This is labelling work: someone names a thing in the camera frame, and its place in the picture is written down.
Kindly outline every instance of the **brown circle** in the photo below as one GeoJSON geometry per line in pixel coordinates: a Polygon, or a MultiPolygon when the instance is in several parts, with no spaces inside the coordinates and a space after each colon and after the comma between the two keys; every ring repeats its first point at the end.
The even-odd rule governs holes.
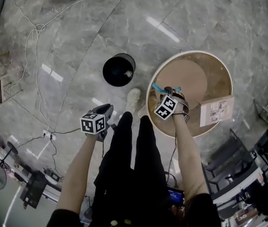
{"type": "MultiPolygon", "coordinates": [[[[157,73],[157,76],[151,83],[157,82],[157,78],[161,74],[161,72],[171,63],[179,60],[189,60],[195,62],[204,71],[205,76],[207,78],[207,90],[202,101],[231,95],[232,83],[226,67],[221,63],[221,61],[219,61],[215,57],[203,52],[192,52],[176,57],[172,61],[168,62],[157,73]]],[[[154,109],[158,104],[157,92],[153,88],[151,88],[147,97],[147,109],[149,111],[149,115],[153,124],[164,134],[169,135],[171,137],[175,137],[175,127],[172,118],[170,117],[164,121],[160,119],[156,114],[154,114],[154,109]]],[[[211,124],[204,127],[200,127],[200,110],[200,104],[190,110],[190,119],[187,122],[187,126],[193,137],[209,131],[216,125],[211,124]]]]}
{"type": "MultiPolygon", "coordinates": [[[[189,60],[177,60],[163,67],[156,78],[156,84],[160,88],[181,88],[190,110],[197,107],[203,100],[207,90],[207,78],[204,70],[195,62],[189,60]]],[[[160,92],[155,91],[160,100],[160,92]]]]}

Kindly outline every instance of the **blue screen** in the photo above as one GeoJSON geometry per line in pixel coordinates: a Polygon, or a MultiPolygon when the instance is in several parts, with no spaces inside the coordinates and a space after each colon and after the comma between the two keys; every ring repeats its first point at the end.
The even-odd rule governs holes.
{"type": "Polygon", "coordinates": [[[174,192],[171,190],[168,190],[169,194],[170,194],[170,200],[173,202],[177,202],[180,203],[183,201],[183,197],[182,194],[180,192],[174,192]]]}

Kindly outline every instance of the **black sleeve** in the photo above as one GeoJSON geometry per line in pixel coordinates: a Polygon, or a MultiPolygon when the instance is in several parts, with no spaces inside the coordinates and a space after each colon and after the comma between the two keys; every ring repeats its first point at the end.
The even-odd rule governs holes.
{"type": "Polygon", "coordinates": [[[77,213],[70,210],[55,210],[51,215],[47,227],[57,226],[82,227],[82,224],[77,213]]]}
{"type": "Polygon", "coordinates": [[[221,221],[217,207],[207,193],[194,197],[186,206],[183,227],[211,226],[220,227],[221,221]]]}

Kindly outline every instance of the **black trash can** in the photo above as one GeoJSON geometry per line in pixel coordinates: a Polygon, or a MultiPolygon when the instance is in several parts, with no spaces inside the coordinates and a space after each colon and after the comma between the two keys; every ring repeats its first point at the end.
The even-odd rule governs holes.
{"type": "Polygon", "coordinates": [[[132,80],[135,69],[134,59],[128,54],[120,53],[104,64],[104,79],[114,87],[122,87],[132,80]]]}

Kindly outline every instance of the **cardboard box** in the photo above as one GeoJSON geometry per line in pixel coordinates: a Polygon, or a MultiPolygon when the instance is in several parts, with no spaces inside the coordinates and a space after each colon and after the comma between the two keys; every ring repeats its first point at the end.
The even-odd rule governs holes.
{"type": "Polygon", "coordinates": [[[224,96],[201,103],[200,127],[231,119],[234,96],[224,96]]]}

